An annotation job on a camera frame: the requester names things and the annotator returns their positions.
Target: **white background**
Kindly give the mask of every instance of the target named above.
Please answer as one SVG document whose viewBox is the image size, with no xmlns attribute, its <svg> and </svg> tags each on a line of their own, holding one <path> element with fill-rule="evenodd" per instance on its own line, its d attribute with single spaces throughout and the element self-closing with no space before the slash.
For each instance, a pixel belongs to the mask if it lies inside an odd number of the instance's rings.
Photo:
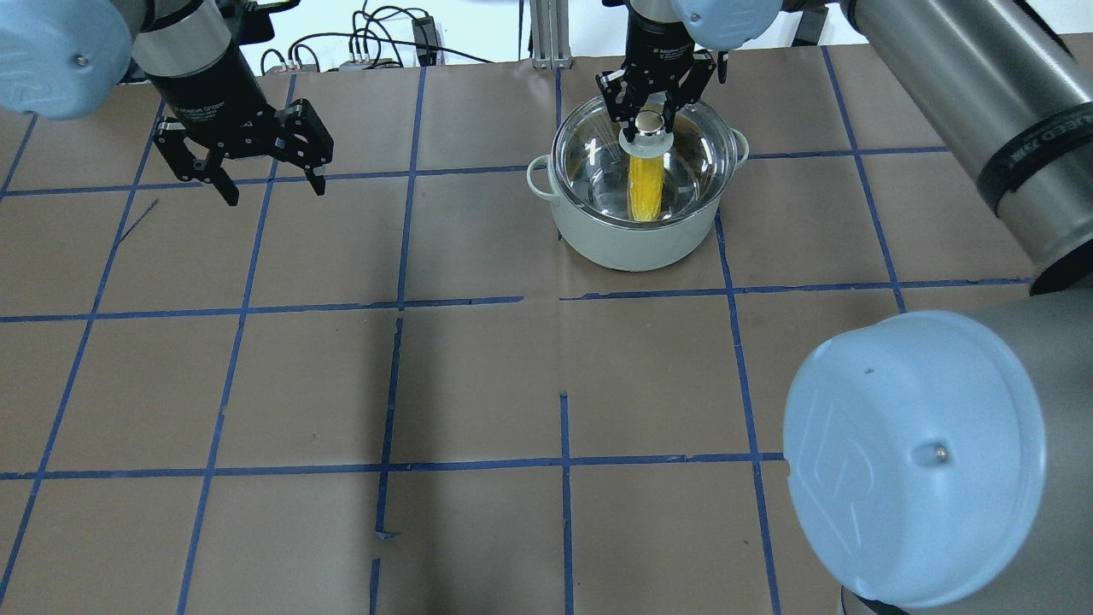
<svg viewBox="0 0 1093 615">
<path fill-rule="evenodd" d="M 493 61 L 527 57 L 530 16 L 529 11 L 526 12 L 524 35 L 518 37 L 518 0 L 368 0 L 368 9 L 375 10 L 388 3 L 403 8 L 421 7 L 432 13 L 442 32 L 442 44 L 446 47 Z M 1093 32 L 1091 0 L 1032 0 L 1030 3 L 1060 33 Z M 306 34 L 350 32 L 350 15 L 359 9 L 361 0 L 304 0 L 299 7 L 272 16 L 277 32 L 273 40 L 244 47 L 244 54 L 257 73 L 259 57 L 267 48 L 273 47 L 284 52 L 293 40 Z M 843 17 L 838 7 L 832 4 L 831 9 L 820 43 L 865 43 L 865 38 L 854 32 Z M 799 20 L 799 14 L 783 13 L 765 34 L 744 47 L 788 46 Z M 393 38 L 413 40 L 409 19 L 392 19 L 385 22 L 385 25 Z M 569 47 L 574 56 L 622 55 L 625 40 L 626 9 L 606 9 L 600 0 L 569 0 Z M 310 40 L 308 45 L 318 52 L 322 70 L 349 60 L 345 38 L 328 37 Z M 407 66 L 410 66 L 411 60 L 416 63 L 412 48 L 404 47 L 402 52 Z M 388 47 L 384 56 L 390 55 Z M 304 51 L 302 57 L 309 56 Z M 451 55 L 446 58 L 446 63 L 468 61 Z"/>
</svg>

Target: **yellow object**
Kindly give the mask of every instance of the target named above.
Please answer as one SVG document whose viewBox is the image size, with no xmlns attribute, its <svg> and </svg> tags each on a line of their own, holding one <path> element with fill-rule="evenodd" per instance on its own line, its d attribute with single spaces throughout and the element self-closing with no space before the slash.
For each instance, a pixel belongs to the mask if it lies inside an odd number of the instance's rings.
<svg viewBox="0 0 1093 615">
<path fill-rule="evenodd" d="M 661 190 L 665 186 L 663 156 L 630 156 L 630 217 L 651 222 L 660 217 Z"/>
</svg>

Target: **cooking pot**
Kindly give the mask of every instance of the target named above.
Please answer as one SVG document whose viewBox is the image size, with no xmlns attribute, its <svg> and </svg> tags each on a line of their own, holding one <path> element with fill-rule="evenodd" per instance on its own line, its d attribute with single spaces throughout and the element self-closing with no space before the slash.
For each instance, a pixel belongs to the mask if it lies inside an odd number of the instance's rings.
<svg viewBox="0 0 1093 615">
<path fill-rule="evenodd" d="M 660 108 L 663 96 L 650 96 Z M 551 153 L 531 161 L 528 187 L 551 203 L 565 240 L 589 260 L 624 271 L 648 271 L 690 253 L 714 225 L 717 202 L 729 178 L 749 156 L 748 139 L 706 103 L 675 115 L 674 140 L 663 154 L 660 214 L 634 221 L 627 206 L 630 158 L 620 145 L 620 127 L 603 98 L 596 96 L 562 122 Z M 531 172 L 545 166 L 550 190 L 536 186 Z"/>
</svg>

